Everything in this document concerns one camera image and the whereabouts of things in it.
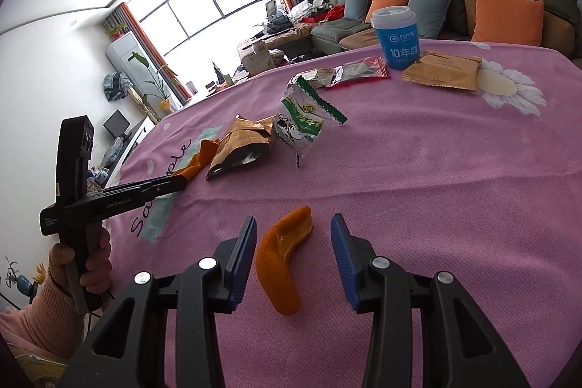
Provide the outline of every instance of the clothing pile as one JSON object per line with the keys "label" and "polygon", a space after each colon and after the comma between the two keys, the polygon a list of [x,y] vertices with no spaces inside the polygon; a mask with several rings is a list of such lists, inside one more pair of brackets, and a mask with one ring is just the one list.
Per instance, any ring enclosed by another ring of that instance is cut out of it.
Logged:
{"label": "clothing pile", "polygon": [[318,23],[325,19],[325,15],[331,8],[330,0],[314,0],[313,3],[306,0],[291,9],[289,19],[293,24],[298,22]]}
{"label": "clothing pile", "polygon": [[127,96],[127,90],[133,87],[126,73],[109,73],[103,79],[103,91],[107,101],[118,101]]}

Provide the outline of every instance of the orange peel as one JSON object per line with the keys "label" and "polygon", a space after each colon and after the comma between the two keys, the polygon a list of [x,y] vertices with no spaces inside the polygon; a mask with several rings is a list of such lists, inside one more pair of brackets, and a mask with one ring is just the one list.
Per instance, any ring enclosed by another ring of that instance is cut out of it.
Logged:
{"label": "orange peel", "polygon": [[302,302],[289,270],[293,250],[313,229],[311,209],[299,208],[273,225],[257,248],[255,267],[261,286],[277,312],[292,316]]}
{"label": "orange peel", "polygon": [[202,140],[200,142],[200,151],[194,154],[184,168],[174,171],[173,175],[181,174],[188,183],[191,182],[200,173],[200,170],[212,161],[214,155],[216,155],[216,150],[218,150],[217,139]]}

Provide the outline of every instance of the brown snack bag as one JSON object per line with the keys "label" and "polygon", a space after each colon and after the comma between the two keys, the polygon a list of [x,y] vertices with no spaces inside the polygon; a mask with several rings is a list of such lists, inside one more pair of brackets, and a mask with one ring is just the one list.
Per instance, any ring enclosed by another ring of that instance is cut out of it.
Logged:
{"label": "brown snack bag", "polygon": [[424,52],[412,65],[402,72],[404,81],[427,86],[477,89],[477,71],[482,59],[446,55],[439,52]]}
{"label": "brown snack bag", "polygon": [[273,117],[254,122],[236,116],[218,142],[206,179],[258,159],[269,149],[272,131]]}

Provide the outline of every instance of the blue cushion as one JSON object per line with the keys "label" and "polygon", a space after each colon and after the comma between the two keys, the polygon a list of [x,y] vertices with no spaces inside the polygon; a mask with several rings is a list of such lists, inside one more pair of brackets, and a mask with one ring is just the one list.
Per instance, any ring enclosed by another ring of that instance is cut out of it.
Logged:
{"label": "blue cushion", "polygon": [[408,7],[416,14],[418,36],[437,38],[445,24],[450,0],[409,0]]}
{"label": "blue cushion", "polygon": [[370,0],[346,0],[346,8],[343,17],[347,20],[363,22],[368,13],[368,4]]}

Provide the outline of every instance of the red snack wrapper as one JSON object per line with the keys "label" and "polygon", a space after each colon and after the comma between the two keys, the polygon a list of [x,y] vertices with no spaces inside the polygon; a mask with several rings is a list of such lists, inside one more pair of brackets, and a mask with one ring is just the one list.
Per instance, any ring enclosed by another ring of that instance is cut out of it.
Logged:
{"label": "red snack wrapper", "polygon": [[349,81],[349,84],[354,84],[357,80],[364,81],[373,78],[390,78],[390,72],[384,58],[370,57],[338,66],[335,69],[334,79],[330,84],[330,88],[346,81]]}

